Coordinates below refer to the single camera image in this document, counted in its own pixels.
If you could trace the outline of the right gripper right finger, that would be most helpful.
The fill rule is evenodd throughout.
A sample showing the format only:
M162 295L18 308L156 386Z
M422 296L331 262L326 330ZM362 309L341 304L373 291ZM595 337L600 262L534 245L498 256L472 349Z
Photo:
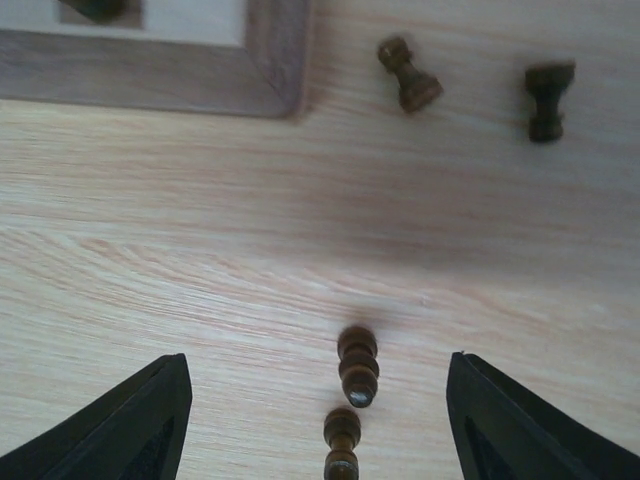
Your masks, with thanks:
M637 479L639 456L586 428L475 354L446 388L465 479Z

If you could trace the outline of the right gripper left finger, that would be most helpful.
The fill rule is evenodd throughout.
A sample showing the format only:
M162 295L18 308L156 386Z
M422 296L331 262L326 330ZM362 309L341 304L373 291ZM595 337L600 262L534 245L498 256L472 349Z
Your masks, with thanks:
M192 387L186 356L164 355L1 457L3 479L174 479Z

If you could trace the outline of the dark piece lowest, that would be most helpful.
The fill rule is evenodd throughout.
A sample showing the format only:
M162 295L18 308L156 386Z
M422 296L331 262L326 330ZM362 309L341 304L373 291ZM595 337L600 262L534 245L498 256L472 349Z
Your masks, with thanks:
M325 480L358 480L354 452L361 439L359 417L347 408L336 408L325 418L323 435L330 451L325 458Z

